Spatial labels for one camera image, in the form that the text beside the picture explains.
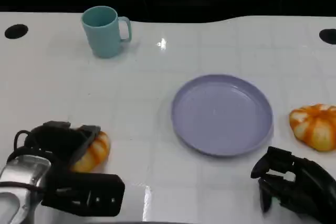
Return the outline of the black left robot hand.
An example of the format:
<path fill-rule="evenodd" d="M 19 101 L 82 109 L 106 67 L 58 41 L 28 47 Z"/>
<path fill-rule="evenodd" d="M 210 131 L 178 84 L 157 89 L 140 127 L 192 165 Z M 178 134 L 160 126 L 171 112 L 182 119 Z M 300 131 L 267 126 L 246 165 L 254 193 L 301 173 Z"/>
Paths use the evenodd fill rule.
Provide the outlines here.
<path fill-rule="evenodd" d="M 30 131 L 24 146 L 51 152 L 71 171 L 88 173 L 107 159 L 110 139 L 96 125 L 70 126 L 69 122 L 46 122 Z"/>

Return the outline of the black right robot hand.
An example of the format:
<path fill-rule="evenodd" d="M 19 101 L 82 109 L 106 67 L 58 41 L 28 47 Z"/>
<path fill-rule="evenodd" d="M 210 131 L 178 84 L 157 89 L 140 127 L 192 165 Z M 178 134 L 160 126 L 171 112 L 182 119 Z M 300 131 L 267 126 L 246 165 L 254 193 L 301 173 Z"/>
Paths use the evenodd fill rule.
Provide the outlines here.
<path fill-rule="evenodd" d="M 258 179 L 263 213 L 276 198 L 296 214 L 320 223 L 335 223 L 335 179 L 316 162 L 270 146 L 250 177 Z"/>

